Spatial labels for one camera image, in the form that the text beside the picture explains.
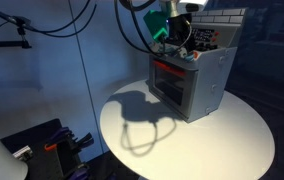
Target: green component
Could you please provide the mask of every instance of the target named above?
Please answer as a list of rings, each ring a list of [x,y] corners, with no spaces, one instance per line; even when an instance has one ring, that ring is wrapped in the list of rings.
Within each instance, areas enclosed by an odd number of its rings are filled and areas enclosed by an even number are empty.
[[[155,42],[160,42],[162,36],[168,36],[166,28],[167,17],[164,13],[150,10],[143,19]]]

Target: gray wall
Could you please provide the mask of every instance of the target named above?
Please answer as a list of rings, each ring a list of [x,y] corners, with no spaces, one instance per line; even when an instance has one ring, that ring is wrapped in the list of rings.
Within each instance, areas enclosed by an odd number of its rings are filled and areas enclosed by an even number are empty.
[[[77,29],[88,19],[93,2],[76,23]],[[84,3],[71,0],[74,16]],[[98,1],[96,14],[79,34],[79,41],[76,36],[58,39],[27,31],[32,49],[0,48],[0,138],[60,118],[77,137],[88,132],[93,135],[95,143],[80,154],[82,160],[108,150],[98,128],[103,104],[118,88],[147,78],[148,73],[147,55],[123,40],[113,9],[113,1]],[[43,30],[61,27],[72,19],[67,0],[0,1],[0,11],[27,17],[33,26]],[[144,14],[139,13],[138,18],[148,35],[142,21]],[[124,28],[141,47],[128,15],[121,11]],[[72,32],[74,26],[60,34]],[[20,40],[14,25],[0,29],[2,40]]]

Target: white round table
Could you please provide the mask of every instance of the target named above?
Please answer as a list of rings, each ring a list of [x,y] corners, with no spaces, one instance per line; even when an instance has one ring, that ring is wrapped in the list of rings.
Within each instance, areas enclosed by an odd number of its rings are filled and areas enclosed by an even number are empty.
[[[256,180],[275,153],[265,121],[228,92],[218,110],[188,124],[138,81],[109,98],[100,128],[112,153],[150,180]]]

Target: metal enclosure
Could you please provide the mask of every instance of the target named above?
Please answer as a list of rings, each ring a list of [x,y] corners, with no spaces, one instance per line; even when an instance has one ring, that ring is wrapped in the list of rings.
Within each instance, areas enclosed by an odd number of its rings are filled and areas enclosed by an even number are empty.
[[[185,58],[149,57],[149,91],[190,123],[218,109],[247,9],[192,14],[195,49]]]

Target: table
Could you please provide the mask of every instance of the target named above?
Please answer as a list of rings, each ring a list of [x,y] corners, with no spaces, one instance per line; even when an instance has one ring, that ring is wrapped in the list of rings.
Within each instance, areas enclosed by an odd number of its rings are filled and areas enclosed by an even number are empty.
[[[113,154],[151,180],[259,179],[275,153],[265,121],[226,91],[218,110],[188,124],[137,81],[109,98],[100,128]]]

